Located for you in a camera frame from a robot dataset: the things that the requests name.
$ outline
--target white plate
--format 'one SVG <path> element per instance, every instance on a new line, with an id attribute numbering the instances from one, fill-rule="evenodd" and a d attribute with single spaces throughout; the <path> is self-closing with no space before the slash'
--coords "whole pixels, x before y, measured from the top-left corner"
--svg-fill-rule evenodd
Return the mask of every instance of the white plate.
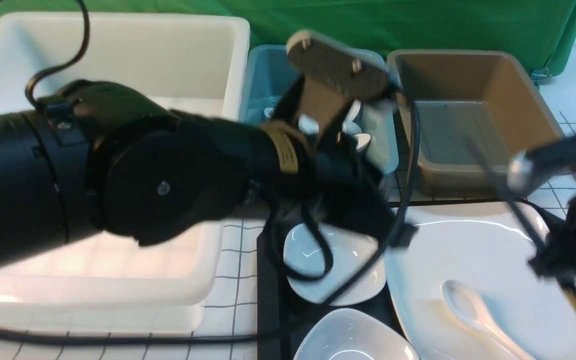
<path id="1" fill-rule="evenodd" d="M 372 237 L 341 230 L 329 225 L 320 225 L 319 230 L 328 241 L 333 255 L 333 267 L 318 282 L 288 279 L 288 284 L 304 300 L 320 304 L 342 285 L 377 250 L 377 241 Z M 283 260 L 293 269 L 306 274 L 321 274 L 324 270 L 322 250 L 304 224 L 297 225 L 286 236 Z M 386 285 L 384 259 L 340 296 L 333 305 L 347 306 L 366 301 L 382 291 Z"/>
<path id="2" fill-rule="evenodd" d="M 548 228 L 520 204 L 539 234 Z M 424 360 L 512 359 L 448 315 L 440 286 L 458 280 L 479 292 L 499 327 L 538 360 L 576 360 L 576 313 L 553 280 L 526 262 L 535 246 L 503 203 L 412 207 L 419 225 L 407 251 L 386 254 L 398 320 Z"/>
<path id="3" fill-rule="evenodd" d="M 419 360 L 419 356 L 381 321 L 358 310 L 338 309 L 310 330 L 294 360 Z"/>

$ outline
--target green backdrop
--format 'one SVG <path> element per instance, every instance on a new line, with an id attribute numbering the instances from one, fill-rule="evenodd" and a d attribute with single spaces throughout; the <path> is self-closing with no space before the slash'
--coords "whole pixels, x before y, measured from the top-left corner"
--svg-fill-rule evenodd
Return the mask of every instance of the green backdrop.
<path id="1" fill-rule="evenodd" d="M 250 22 L 251 48 L 283 44 L 310 28 L 387 55 L 403 48 L 499 50 L 527 71 L 560 74 L 576 36 L 576 0 L 87 0 L 96 12 L 238 16 Z M 18 11 L 76 11 L 73 0 L 4 0 Z"/>

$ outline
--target metal clip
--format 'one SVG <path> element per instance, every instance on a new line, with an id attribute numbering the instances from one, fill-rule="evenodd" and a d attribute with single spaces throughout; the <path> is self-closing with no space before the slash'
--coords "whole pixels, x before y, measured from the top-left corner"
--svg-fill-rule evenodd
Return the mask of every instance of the metal clip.
<path id="1" fill-rule="evenodd" d="M 548 68 L 542 68 L 541 70 L 535 70 L 530 74 L 530 80 L 536 86 L 546 85 L 553 80 L 553 75 Z"/>

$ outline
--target tan plastic bin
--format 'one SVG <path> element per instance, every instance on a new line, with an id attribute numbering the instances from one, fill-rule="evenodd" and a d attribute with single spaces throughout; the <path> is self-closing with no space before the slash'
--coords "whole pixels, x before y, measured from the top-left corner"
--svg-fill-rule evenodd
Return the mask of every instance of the tan plastic bin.
<path id="1" fill-rule="evenodd" d="M 510 157 L 563 136 L 537 87 L 512 55 L 477 50 L 397 50 L 388 64 L 417 101 L 420 187 L 427 196 L 491 196 L 466 149 L 469 137 L 495 173 Z M 410 142 L 410 112 L 400 109 Z"/>

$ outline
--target light blue plastic bin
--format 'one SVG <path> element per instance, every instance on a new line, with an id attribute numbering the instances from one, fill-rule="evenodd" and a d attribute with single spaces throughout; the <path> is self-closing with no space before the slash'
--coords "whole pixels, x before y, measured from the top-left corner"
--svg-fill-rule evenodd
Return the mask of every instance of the light blue plastic bin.
<path id="1" fill-rule="evenodd" d="M 376 52 L 359 49 L 354 52 L 386 66 L 384 59 Z M 274 108 L 282 94 L 296 79 L 297 72 L 290 66 L 286 57 L 286 46 L 261 45 L 253 48 L 247 61 L 239 121 L 249 125 L 260 125 L 265 120 L 264 109 Z M 386 118 L 366 115 L 357 121 L 357 125 L 372 137 L 368 158 L 375 162 L 384 174 L 394 173 L 400 157 L 397 151 L 393 114 L 388 112 Z"/>

